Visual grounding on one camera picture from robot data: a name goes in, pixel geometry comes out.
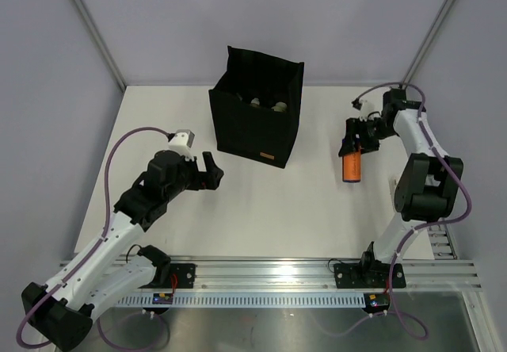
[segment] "wire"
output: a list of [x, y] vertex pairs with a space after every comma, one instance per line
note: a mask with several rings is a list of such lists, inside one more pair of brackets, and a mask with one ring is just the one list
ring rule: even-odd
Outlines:
[[16, 331], [16, 341], [17, 344], [25, 348], [27, 350], [35, 350], [37, 348], [43, 348], [45, 346], [48, 346], [51, 344], [51, 342], [48, 340], [47, 342], [42, 342], [39, 344], [28, 344], [23, 340], [23, 329], [25, 328], [26, 324], [29, 322], [29, 320], [32, 318], [32, 316], [36, 313], [36, 311], [42, 306], [46, 300], [48, 300], [50, 297], [52, 297], [61, 287], [62, 285], [65, 285], [78, 271], [85, 265], [88, 260], [92, 257], [92, 255], [97, 251], [99, 246], [104, 242], [105, 236], [108, 234], [109, 231], [109, 225], [110, 225], [110, 212], [111, 212], [111, 203], [110, 203], [110, 196], [109, 196], [109, 169], [111, 167], [112, 157], [114, 156], [116, 150], [118, 147], [131, 135], [136, 134], [137, 132], [159, 132], [163, 134], [164, 136], [170, 136], [168, 132], [165, 132], [164, 130], [160, 128], [153, 128], [150, 126], [142, 127], [142, 128], [135, 128], [131, 130], [130, 132], [127, 132], [123, 134], [117, 142], [112, 147], [111, 151], [109, 152], [109, 156], [105, 163], [105, 170], [104, 170], [104, 195], [105, 195], [105, 224], [104, 228], [101, 233], [101, 238], [92, 246], [90, 251], [85, 255], [85, 257], [72, 269], [65, 277], [62, 278], [62, 284], [57, 284], [55, 287], [53, 287], [46, 295], [42, 297], [41, 300], [39, 300], [35, 305], [26, 313], [23, 320], [20, 322], [19, 327]]
[[[139, 316], [139, 315], [144, 315], [144, 314], [142, 312], [135, 312], [135, 313], [130, 314], [130, 315], [126, 316], [125, 318], [123, 318], [121, 320], [121, 323], [123, 323], [125, 320], [127, 320], [129, 318], [133, 318], [134, 316]], [[151, 315], [157, 319], [158, 325], [160, 326], [160, 332], [158, 333], [157, 338], [153, 342], [151, 342], [148, 346], [145, 346], [143, 348], [125, 348], [124, 346], [119, 346], [118, 344], [115, 344], [114, 342], [112, 342], [111, 340], [109, 340], [107, 338], [107, 336], [105, 335], [104, 330], [102, 330], [101, 318], [97, 319], [98, 333], [101, 336], [102, 340], [104, 340], [104, 342], [108, 346], [110, 346], [111, 348], [114, 348], [115, 350], [122, 350], [122, 351], [127, 351], [127, 352], [147, 352], [149, 350], [153, 350], [153, 348], [162, 339], [162, 334], [163, 334], [163, 331], [164, 331], [164, 322], [162, 321], [162, 317], [160, 315], [155, 314], [154, 312], [152, 312]]]
[[142, 248], [143, 248], [143, 247], [141, 247], [138, 243], [135, 243], [134, 245], [132, 245], [132, 246], [128, 249], [127, 254], [125, 255], [125, 263], [128, 263], [128, 256], [130, 255], [130, 252], [132, 251], [132, 249], [134, 249], [134, 247], [139, 247], [139, 249], [142, 249]]
[[176, 274], [173, 274], [172, 277], [171, 277], [171, 286], [173, 286], [173, 298], [174, 298], [174, 294], [176, 293], [176, 288], [177, 288], [177, 276], [176, 276]]
[[[401, 316], [404, 316], [406, 318], [409, 318], [409, 319], [412, 319], [414, 322], [418, 323], [422, 328], [423, 330], [425, 330], [425, 332], [427, 333], [428, 332], [428, 328], [426, 327], [426, 325], [424, 323], [422, 323], [418, 318], [416, 318], [415, 316], [409, 314], [408, 312], [403, 312], [403, 311], [400, 311], [400, 314]], [[359, 320], [357, 320], [351, 327], [349, 327], [349, 329], [347, 329], [346, 331], [343, 331], [343, 332], [331, 332], [331, 331], [328, 331], [327, 329], [325, 329], [315, 318], [314, 314], [312, 312], [310, 312], [310, 317], [313, 319], [314, 323], [317, 325], [317, 327], [320, 329], [320, 331], [324, 334], [324, 335], [327, 335], [331, 338], [343, 338], [344, 336], [350, 334], [351, 332], [353, 332], [356, 328], [358, 328], [362, 323], [364, 323], [366, 320], [369, 320], [371, 318], [374, 318], [374, 317], [377, 317], [377, 316], [387, 316], [387, 315], [392, 315], [392, 316], [396, 316], [396, 312], [394, 311], [384, 311], [384, 312], [377, 312], [375, 314], [370, 314], [368, 316], [365, 316]]]
[[339, 259], [336, 259], [336, 258], [331, 258], [331, 259], [327, 262], [327, 269], [328, 269], [331, 273], [333, 273], [333, 274], [334, 274], [334, 270], [331, 270], [331, 268], [330, 268], [330, 263], [331, 263], [331, 261], [336, 261], [336, 262], [343, 263], [343, 264], [345, 264], [345, 265], [346, 265], [346, 263], [345, 263], [345, 262], [340, 261]]
[[[451, 176], [452, 180], [454, 180], [454, 182], [456, 183], [456, 185], [459, 187], [459, 189], [461, 190], [461, 192], [465, 196], [465, 201], [467, 202], [467, 209], [465, 210], [465, 212], [461, 216], [456, 217], [455, 219], [438, 220], [438, 221], [434, 221], [432, 223], [420, 224], [420, 225], [418, 225], [418, 226], [410, 229], [405, 234], [405, 236], [402, 238], [402, 240], [400, 241], [399, 245], [396, 247], [396, 250], [395, 250], [395, 252], [393, 254], [393, 258], [391, 260], [391, 265], [389, 266], [389, 276], [387, 278], [387, 287], [388, 287], [388, 290], [389, 290], [389, 295], [390, 295], [390, 298], [391, 298], [391, 303], [393, 304], [393, 307], [394, 307], [394, 313], [398, 317], [399, 322], [402, 325], [403, 329], [410, 336], [412, 336], [413, 338], [415, 338], [417, 340], [426, 340], [429, 337], [429, 332], [428, 332], [428, 328], [424, 325], [424, 323], [422, 323], [422, 321], [420, 321], [415, 316], [412, 316], [410, 314], [406, 314], [405, 312], [401, 312], [401, 311], [398, 310], [398, 305], [396, 304], [396, 300], [395, 300], [395, 298], [393, 296], [393, 273], [394, 273], [394, 268], [395, 268], [395, 264], [396, 264], [396, 259], [397, 259], [398, 255], [400, 254], [400, 252], [401, 252], [401, 250], [403, 248], [403, 245], [405, 245], [406, 241], [415, 232], [419, 232], [422, 229], [432, 227], [433, 225], [455, 224], [455, 223], [458, 223], [458, 222], [460, 222], [462, 220], [465, 220], [470, 215], [470, 212], [472, 210], [472, 200], [471, 200], [470, 194], [468, 193], [468, 191], [465, 188], [464, 184], [461, 182], [461, 180], [458, 178], [458, 176], [455, 174], [455, 172], [452, 170], [452, 168], [447, 164], [447, 162], [445, 162], [444, 157], [442, 155], [440, 155], [439, 151], [434, 146], [433, 139], [429, 135], [429, 132], [426, 129], [424, 122], [421, 119], [422, 111], [425, 108], [425, 103], [426, 103], [426, 96], [425, 96], [424, 92], [421, 90], [421, 88], [419, 88], [418, 86], [416, 86], [416, 85], [414, 85], [412, 83], [409, 83], [409, 82], [386, 82], [384, 84], [379, 84], [377, 86], [373, 86], [372, 88], [364, 91], [354, 101], [359, 101], [359, 99], [361, 97], [363, 97], [365, 94], [367, 94], [367, 93], [369, 93], [369, 92], [371, 92], [371, 91], [373, 91], [375, 89], [383, 88], [383, 87], [386, 87], [386, 86], [393, 86], [393, 85], [399, 85], [400, 88], [402, 86], [409, 86], [409, 87], [415, 89], [419, 93], [419, 95], [421, 96], [421, 104], [419, 105], [419, 109], [417, 110], [417, 122], [419, 124], [419, 128], [421, 129], [424, 137], [426, 138], [426, 141], [428, 142], [428, 145], [429, 145], [431, 151], [436, 156], [436, 158], [439, 160], [439, 162], [442, 165], [442, 167]], [[404, 315], [410, 317], [412, 320], [416, 321], [417, 323], [419, 323], [422, 326], [422, 328], [423, 328], [423, 330], [425, 332], [423, 334], [423, 336], [416, 335], [414, 332], [412, 332], [406, 326], [406, 324], [405, 324], [405, 322], [403, 321], [403, 318], [402, 318]]]

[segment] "metal frame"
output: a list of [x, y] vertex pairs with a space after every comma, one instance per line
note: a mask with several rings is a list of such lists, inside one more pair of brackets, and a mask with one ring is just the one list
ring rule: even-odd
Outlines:
[[[196, 264], [193, 289], [179, 289], [175, 308], [361, 308], [364, 293], [382, 289], [336, 289], [325, 258], [210, 258], [177, 256], [173, 263]], [[402, 261], [407, 287], [396, 292], [461, 292], [481, 351], [501, 351], [474, 263], [468, 260]], [[105, 275], [125, 265], [120, 256]], [[138, 289], [116, 305], [153, 305], [160, 289]]]
[[408, 71], [405, 73], [405, 76], [403, 76], [402, 80], [403, 82], [412, 82], [412, 80], [414, 79], [415, 74], [421, 67], [421, 63], [424, 61], [426, 55], [428, 54], [429, 49], [433, 44], [433, 41], [440, 33], [442, 29], [442, 24], [448, 18], [449, 12], [455, 5], [456, 1], [457, 0], [444, 0], [444, 3], [442, 3], [442, 6], [439, 8], [435, 19], [433, 19], [433, 23], [429, 27], [429, 30], [426, 33], [424, 40], [419, 46], [419, 49], [417, 50], [417, 53], [414, 59], [412, 60], [412, 63], [410, 63]]
[[430, 227], [428, 237], [435, 259], [458, 259], [452, 235], [444, 225]]
[[[336, 289], [324, 258], [207, 258], [172, 257], [173, 263], [196, 264], [194, 289], [185, 293], [381, 293], [382, 289]], [[125, 264], [120, 256], [105, 271], [111, 274]], [[479, 292], [480, 280], [472, 261], [405, 260], [404, 292]], [[159, 289], [137, 292], [159, 293]]]
[[88, 36], [90, 37], [90, 40], [92, 41], [93, 45], [95, 45], [99, 54], [104, 60], [105, 65], [109, 69], [112, 78], [116, 81], [116, 84], [118, 85], [120, 90], [124, 93], [125, 90], [127, 89], [127, 83], [125, 82], [125, 79], [121, 74], [120, 69], [116, 65], [114, 58], [111, 56], [111, 52], [109, 52], [109, 49], [106, 43], [104, 42], [104, 39], [102, 39], [102, 36], [98, 31], [97, 25], [95, 25], [93, 18], [91, 17], [88, 9], [86, 8], [84, 0], [69, 0], [69, 1], [75, 8], [79, 16], [79, 19], [81, 20], [83, 26], [86, 29], [86, 32], [88, 33]]
[[[81, 19], [83, 25], [85, 26], [90, 39], [92, 40], [93, 44], [96, 46], [97, 50], [101, 54], [102, 59], [105, 61], [105, 64], [109, 69], [111, 76], [114, 78], [116, 84], [121, 89], [121, 91], [124, 92], [125, 89], [127, 88], [127, 83], [125, 82], [125, 79], [116, 64], [116, 61], [112, 57], [111, 52], [107, 47], [107, 44], [104, 42], [104, 39], [102, 38], [97, 25], [93, 21], [93, 18], [91, 17], [89, 10], [86, 8], [84, 0], [70, 0], [70, 1], [72, 6], [76, 9], [76, 12], [78, 13], [78, 16]], [[415, 57], [410, 63], [410, 66], [407, 72], [405, 73], [405, 76], [403, 77], [402, 80], [403, 82], [411, 82], [414, 79], [415, 74], [421, 67], [421, 64], [424, 61], [426, 55], [428, 54], [429, 49], [433, 44], [433, 41], [436, 39], [436, 36], [441, 31], [442, 24], [448, 18], [448, 14], [451, 11], [451, 8], [455, 5], [456, 1], [457, 0], [444, 0], [444, 2], [442, 3], [442, 6], [439, 8], [438, 13], [436, 14], [435, 19], [433, 20], [433, 23], [429, 27], [429, 30], [426, 33], [424, 40], [419, 46], [419, 49], [417, 50]], [[370, 84], [357, 83], [354, 85], [370, 86], [371, 83]]]

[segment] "white table surface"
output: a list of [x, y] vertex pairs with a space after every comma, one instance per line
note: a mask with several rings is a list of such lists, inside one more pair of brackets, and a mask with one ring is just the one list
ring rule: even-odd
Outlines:
[[[341, 181], [337, 153], [345, 120], [359, 112], [350, 102], [365, 88], [304, 87], [299, 133], [285, 169], [216, 150], [206, 86], [129, 86], [116, 119], [108, 150], [127, 131], [156, 126], [167, 132], [189, 128], [193, 154], [204, 169], [202, 151], [212, 151], [225, 171], [216, 191], [188, 191], [176, 197], [138, 243], [167, 254], [210, 257], [359, 258], [394, 214], [390, 180], [407, 157], [392, 137], [362, 158], [361, 183]], [[368, 95], [381, 109], [382, 92]], [[118, 149], [110, 173], [111, 203], [117, 202], [156, 151], [164, 136], [144, 132]], [[103, 227], [104, 164], [97, 178], [75, 251]], [[422, 232], [404, 258], [433, 259]]]

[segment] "orange label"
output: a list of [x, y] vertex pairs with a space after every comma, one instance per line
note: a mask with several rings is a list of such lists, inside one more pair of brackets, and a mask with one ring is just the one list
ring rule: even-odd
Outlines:
[[264, 156], [265, 158], [268, 158], [268, 159], [271, 159], [271, 160], [275, 160], [275, 157], [270, 155], [270, 154], [266, 154], [264, 152], [261, 153], [261, 156]]
[[361, 153], [353, 152], [342, 158], [342, 178], [344, 182], [360, 182]]

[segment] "black mounting bracket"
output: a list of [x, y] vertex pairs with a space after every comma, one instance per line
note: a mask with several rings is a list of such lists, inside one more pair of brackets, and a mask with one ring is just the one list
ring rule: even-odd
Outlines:
[[[363, 253], [358, 263], [339, 262], [333, 265], [337, 289], [385, 289], [389, 277], [388, 263], [373, 258], [373, 243]], [[393, 289], [406, 287], [405, 274], [401, 264], [395, 264]]]
[[141, 287], [141, 289], [168, 289], [173, 288], [171, 277], [176, 275], [177, 289], [193, 289], [193, 282], [196, 280], [196, 265], [194, 263], [172, 263], [169, 266], [169, 273], [166, 279], [154, 285], [153, 283]]

